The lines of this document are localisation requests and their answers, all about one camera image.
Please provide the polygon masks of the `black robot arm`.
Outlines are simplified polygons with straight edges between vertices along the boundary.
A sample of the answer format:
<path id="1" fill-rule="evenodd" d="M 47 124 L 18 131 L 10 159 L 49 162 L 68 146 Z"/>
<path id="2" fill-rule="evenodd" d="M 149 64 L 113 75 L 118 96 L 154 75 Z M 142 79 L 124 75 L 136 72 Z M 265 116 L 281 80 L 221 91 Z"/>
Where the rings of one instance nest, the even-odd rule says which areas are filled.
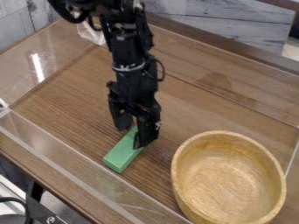
<path id="1" fill-rule="evenodd" d="M 154 99 L 161 62 L 150 54 L 150 32 L 141 0 L 47 0 L 70 23 L 86 22 L 104 34 L 112 54 L 116 79 L 106 84 L 108 107 L 116 129 L 137 127 L 133 147 L 145 147 L 158 137 L 161 107 Z"/>

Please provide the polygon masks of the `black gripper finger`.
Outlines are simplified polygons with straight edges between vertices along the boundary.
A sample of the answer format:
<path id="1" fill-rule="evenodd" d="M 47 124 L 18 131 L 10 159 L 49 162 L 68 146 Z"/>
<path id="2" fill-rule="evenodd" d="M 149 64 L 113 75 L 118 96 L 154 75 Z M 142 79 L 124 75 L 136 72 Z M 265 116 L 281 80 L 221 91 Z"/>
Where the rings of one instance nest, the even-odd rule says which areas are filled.
<path id="1" fill-rule="evenodd" d="M 118 131 L 128 130 L 133 125 L 133 117 L 126 112 L 125 105 L 114 99 L 109 98 L 108 107 L 116 129 Z"/>
<path id="2" fill-rule="evenodd" d="M 158 137 L 160 116 L 141 115 L 136 118 L 137 131 L 134 133 L 133 148 L 145 147 Z"/>

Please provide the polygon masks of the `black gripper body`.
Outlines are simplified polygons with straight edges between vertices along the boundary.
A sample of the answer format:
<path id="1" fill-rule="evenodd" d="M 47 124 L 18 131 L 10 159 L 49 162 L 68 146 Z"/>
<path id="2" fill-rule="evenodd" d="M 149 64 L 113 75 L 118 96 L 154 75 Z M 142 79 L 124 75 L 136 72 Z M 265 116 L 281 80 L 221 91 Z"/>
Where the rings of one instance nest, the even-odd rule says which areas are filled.
<path id="1" fill-rule="evenodd" d="M 160 81 L 157 65 L 114 66 L 113 71 L 116 80 L 106 83 L 108 99 L 121 102 L 134 117 L 160 116 L 161 106 L 154 99 Z"/>

